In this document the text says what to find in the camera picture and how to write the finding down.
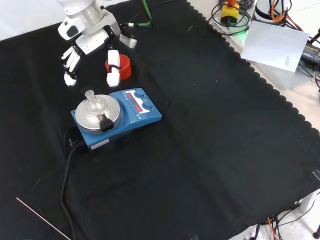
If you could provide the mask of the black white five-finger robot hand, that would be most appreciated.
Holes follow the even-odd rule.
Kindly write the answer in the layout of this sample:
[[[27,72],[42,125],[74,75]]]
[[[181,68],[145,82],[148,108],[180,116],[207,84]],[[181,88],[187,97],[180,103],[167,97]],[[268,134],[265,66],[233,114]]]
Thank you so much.
[[[100,47],[110,44],[115,36],[121,34],[117,20],[112,14],[104,14],[97,24],[89,28],[79,17],[73,19],[66,17],[58,27],[58,32],[65,40],[79,36],[61,56],[64,68],[63,78],[67,86],[76,84],[77,65],[83,55],[87,56]]]

